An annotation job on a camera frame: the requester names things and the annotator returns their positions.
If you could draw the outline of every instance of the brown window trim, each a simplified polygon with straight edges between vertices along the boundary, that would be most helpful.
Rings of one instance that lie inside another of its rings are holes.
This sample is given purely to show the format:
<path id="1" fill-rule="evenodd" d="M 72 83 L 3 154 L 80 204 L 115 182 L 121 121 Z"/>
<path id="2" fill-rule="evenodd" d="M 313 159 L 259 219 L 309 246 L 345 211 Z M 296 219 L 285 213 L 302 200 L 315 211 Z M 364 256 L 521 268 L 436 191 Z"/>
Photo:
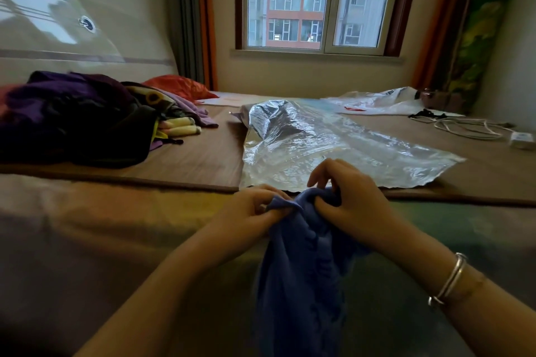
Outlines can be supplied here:
<path id="1" fill-rule="evenodd" d="M 400 56 L 413 0 L 395 0 L 384 56 Z M 243 49 L 242 0 L 235 0 L 235 48 Z"/>

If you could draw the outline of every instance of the transparent plastic packaging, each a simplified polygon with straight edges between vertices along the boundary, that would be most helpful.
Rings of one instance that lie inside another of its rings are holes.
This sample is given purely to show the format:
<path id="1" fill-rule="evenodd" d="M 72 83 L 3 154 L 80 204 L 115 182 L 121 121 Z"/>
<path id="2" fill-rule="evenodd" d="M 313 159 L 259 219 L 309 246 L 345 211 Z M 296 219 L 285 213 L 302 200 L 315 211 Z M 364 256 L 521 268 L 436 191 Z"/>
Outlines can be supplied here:
<path id="1" fill-rule="evenodd" d="M 270 184 L 291 192 L 303 191 L 311 171 L 328 157 L 344 159 L 370 175 L 378 186 L 413 188 L 465 160 L 287 100 L 258 103 L 251 106 L 249 115 L 243 110 L 242 116 L 249 131 L 241 188 Z"/>

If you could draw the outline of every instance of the brown mat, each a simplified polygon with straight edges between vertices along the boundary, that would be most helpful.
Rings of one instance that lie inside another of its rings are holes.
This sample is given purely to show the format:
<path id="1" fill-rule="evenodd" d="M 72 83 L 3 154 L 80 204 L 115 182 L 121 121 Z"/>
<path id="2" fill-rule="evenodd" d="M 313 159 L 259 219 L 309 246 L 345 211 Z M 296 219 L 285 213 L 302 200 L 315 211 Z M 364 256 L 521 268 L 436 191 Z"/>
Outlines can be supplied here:
<path id="1" fill-rule="evenodd" d="M 160 188 L 237 191 L 247 130 L 236 117 L 229 114 L 230 111 L 236 111 L 235 108 L 207 106 L 207 110 L 218 122 L 219 128 L 204 128 L 198 136 L 184 137 L 183 145 L 164 145 L 151 151 L 143 163 L 132 167 L 110 170 L 71 163 L 0 164 L 0 173 Z"/>
<path id="2" fill-rule="evenodd" d="M 184 145 L 167 145 L 147 160 L 122 170 L 62 163 L 0 164 L 0 173 L 35 177 L 141 184 L 160 188 L 238 190 L 242 173 L 245 127 L 230 107 L 208 106 L 218 129 L 204 129 L 184 138 Z M 506 141 L 476 141 L 459 137 L 400 116 L 351 116 L 370 129 L 410 143 L 450 151 L 467 158 L 425 187 L 386 189 L 393 199 L 452 201 L 478 204 L 536 206 L 536 152 L 508 147 Z"/>

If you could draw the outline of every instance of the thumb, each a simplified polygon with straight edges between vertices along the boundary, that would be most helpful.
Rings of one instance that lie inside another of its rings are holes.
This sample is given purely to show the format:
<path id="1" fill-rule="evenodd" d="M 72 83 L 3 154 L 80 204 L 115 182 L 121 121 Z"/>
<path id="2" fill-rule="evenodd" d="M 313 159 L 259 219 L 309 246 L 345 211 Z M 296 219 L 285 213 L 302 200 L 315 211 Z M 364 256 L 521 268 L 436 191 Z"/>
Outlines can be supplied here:
<path id="1" fill-rule="evenodd" d="M 324 219 L 333 224 L 336 224 L 336 220 L 339 219 L 340 209 L 336 208 L 335 206 L 328 205 L 319 196 L 315 198 L 315 209 Z"/>
<path id="2" fill-rule="evenodd" d="M 269 228 L 270 226 L 280 222 L 281 219 L 287 216 L 290 212 L 291 209 L 289 208 L 272 209 L 258 216 L 254 216 L 254 218 L 256 223 L 260 223 L 264 225 L 265 228 Z"/>

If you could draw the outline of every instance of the orange curtain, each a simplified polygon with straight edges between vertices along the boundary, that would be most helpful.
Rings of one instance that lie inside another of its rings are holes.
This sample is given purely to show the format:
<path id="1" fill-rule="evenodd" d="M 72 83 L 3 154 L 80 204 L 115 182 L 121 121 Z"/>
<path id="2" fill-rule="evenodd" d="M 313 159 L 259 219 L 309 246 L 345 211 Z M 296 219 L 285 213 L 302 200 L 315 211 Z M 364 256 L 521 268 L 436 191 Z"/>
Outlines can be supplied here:
<path id="1" fill-rule="evenodd" d="M 199 0 L 201 15 L 201 37 L 203 43 L 203 68 L 205 85 L 213 91 L 218 90 L 216 72 L 216 36 L 214 33 L 214 8 L 212 0 Z"/>
<path id="2" fill-rule="evenodd" d="M 452 36 L 453 20 L 461 20 L 459 25 L 463 22 L 463 17 L 454 17 L 460 3 L 465 4 L 465 0 L 439 0 L 413 75 L 414 88 L 425 90 L 432 86 L 439 59 L 444 53 L 447 36 Z"/>

